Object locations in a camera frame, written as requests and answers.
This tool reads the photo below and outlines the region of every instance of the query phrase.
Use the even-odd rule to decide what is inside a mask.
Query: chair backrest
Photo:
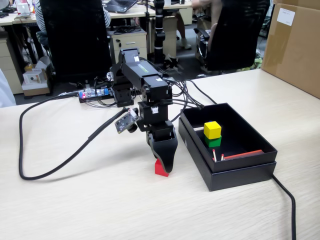
[[[250,67],[270,0],[221,0],[207,68],[211,71]]]
[[[112,66],[101,0],[40,0],[58,81],[106,76]]]

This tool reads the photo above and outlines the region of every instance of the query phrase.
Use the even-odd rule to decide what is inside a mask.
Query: yellow cube
[[[220,138],[221,126],[216,121],[206,122],[204,124],[204,135],[210,140]]]

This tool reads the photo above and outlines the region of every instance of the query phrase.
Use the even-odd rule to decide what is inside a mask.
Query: red block
[[[155,174],[158,174],[158,175],[161,175],[161,176],[164,176],[164,177],[168,177],[169,176],[169,173],[166,173],[164,168],[162,167],[159,158],[155,162],[154,172],[155,172]]]

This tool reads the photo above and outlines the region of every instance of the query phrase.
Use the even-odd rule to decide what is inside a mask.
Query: green cube
[[[204,141],[205,143],[207,144],[207,146],[209,148],[214,148],[214,147],[220,147],[221,145],[221,138],[222,136],[220,136],[219,138],[216,138],[216,139],[209,139],[207,138],[206,136],[204,136]]]

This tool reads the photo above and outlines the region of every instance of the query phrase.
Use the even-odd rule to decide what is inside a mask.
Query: open box
[[[208,147],[203,129],[195,130],[210,121],[222,128],[219,147]],[[277,150],[227,103],[185,109],[179,134],[210,191],[265,181],[275,170]],[[221,154],[228,157],[257,150],[263,154],[221,161]]]

